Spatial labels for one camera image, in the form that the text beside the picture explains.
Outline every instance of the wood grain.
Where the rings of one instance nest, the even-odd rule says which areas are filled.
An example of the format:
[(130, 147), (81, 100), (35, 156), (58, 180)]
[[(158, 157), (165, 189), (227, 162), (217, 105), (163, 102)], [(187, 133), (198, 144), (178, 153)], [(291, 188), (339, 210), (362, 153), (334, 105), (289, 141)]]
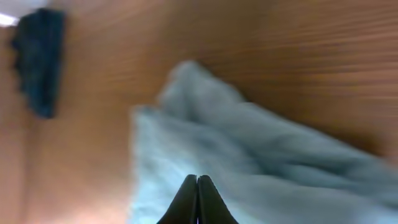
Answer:
[(32, 123), (28, 224), (124, 223), (132, 106), (196, 59), (247, 99), (398, 162), (398, 2), (56, 0), (58, 116)]

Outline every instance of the light blue cloth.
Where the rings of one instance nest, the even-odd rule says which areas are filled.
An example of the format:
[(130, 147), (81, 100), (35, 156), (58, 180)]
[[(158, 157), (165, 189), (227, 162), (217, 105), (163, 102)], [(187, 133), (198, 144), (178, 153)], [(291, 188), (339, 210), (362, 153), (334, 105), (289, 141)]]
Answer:
[(196, 62), (134, 120), (128, 223), (157, 223), (188, 174), (209, 175), (241, 224), (398, 223), (396, 170), (245, 101)]

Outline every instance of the light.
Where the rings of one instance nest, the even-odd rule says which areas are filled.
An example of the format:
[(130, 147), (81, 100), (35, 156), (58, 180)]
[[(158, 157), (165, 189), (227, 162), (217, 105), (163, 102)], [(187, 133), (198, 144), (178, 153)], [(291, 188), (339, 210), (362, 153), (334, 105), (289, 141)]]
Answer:
[(7, 16), (0, 13), (0, 27), (15, 26), (17, 25), (18, 21), (19, 21), (18, 18)]

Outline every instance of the towel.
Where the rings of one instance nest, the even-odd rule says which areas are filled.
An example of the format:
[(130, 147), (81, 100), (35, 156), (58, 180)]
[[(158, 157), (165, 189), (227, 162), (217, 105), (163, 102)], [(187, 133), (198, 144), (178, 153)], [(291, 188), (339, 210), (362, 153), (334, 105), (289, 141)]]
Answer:
[(158, 108), (133, 112), (128, 223), (157, 223), (188, 174), (209, 175), (239, 223), (398, 223), (398, 173), (380, 158), (247, 102), (194, 61)]
[(42, 118), (55, 116), (64, 32), (64, 12), (38, 9), (20, 19), (12, 39), (21, 91)]

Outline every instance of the dark blue cloth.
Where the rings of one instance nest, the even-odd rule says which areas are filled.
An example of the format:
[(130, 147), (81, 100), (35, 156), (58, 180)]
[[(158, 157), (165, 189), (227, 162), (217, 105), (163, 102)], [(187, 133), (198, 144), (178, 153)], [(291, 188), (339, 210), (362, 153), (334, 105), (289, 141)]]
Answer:
[(20, 19), (12, 40), (21, 90), (29, 106), (44, 118), (55, 114), (64, 30), (63, 12), (39, 9)]

